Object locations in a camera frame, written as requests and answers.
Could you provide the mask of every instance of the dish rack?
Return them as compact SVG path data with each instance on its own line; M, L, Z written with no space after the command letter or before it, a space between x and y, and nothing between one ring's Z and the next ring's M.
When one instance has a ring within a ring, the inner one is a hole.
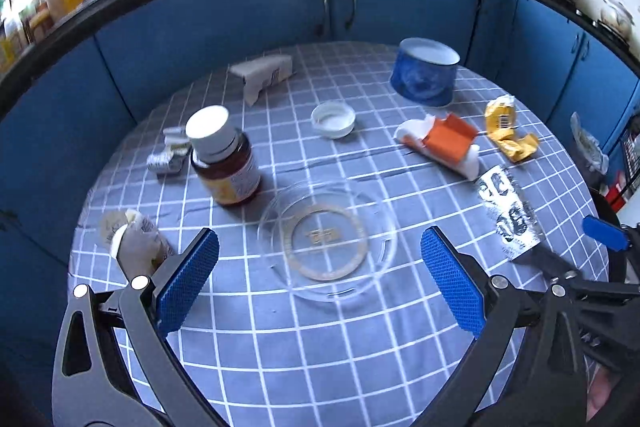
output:
M621 198L627 192L628 196L631 196L636 192L636 190L638 190L638 188L640 188L640 158L638 157L638 154L636 154L634 145L636 137L638 137L638 133L631 130L631 123L634 118L637 117L632 117L626 123L622 134L613 145L612 149L615 150L618 143L620 143L622 146L622 156L625 164L626 185L622 187L622 190L620 190L620 194L616 197L616 200Z

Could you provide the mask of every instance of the crumpled paper cup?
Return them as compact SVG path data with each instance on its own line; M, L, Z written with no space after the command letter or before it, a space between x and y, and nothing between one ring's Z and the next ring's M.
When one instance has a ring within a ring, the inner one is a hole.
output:
M100 235L129 281L138 275L151 277L167 257L175 254L156 224L131 208L105 214Z

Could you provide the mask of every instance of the yellow wrapper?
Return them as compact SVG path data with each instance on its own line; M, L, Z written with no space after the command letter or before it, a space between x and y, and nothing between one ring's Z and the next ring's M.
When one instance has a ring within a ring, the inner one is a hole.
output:
M516 137L513 127L516 122L515 99L506 94L492 100L484 110L486 132L507 158L516 163L538 150L540 141L534 134Z

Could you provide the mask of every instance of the cabinet handle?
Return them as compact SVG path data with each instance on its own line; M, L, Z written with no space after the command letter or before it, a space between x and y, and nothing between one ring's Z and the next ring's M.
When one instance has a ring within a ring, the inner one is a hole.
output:
M591 41L589 39L587 39L587 47L585 47L584 49L584 53L582 54L582 58L580 60L586 60L587 57L589 56L589 50L591 48Z
M574 47L571 48L571 54L573 55L576 51L578 51L578 44L580 43L580 33L575 36Z
M322 0L322 6L324 7L322 22L316 26L316 36L318 37L322 37L324 35L324 28L326 26L326 22L329 20L329 0Z
M349 30L353 26L353 21L356 19L356 10L358 9L358 0L351 0L351 16L345 20L344 29Z

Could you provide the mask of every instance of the blue gripper pad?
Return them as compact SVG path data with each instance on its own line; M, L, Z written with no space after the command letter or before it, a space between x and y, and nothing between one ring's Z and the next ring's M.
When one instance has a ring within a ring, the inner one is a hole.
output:
M582 220L582 230L592 239L614 251L625 251L631 246L624 230L597 217L586 216Z
M478 338L486 322L484 299L451 249L452 247L446 245L433 228L425 230L422 234L422 260L458 325L465 331L471 331L475 338Z
M189 258L180 264L156 302L156 327L163 338L167 333L177 331L182 326L218 262L219 253L218 236L213 230L207 230L193 248L188 248L188 251L182 254L188 255Z

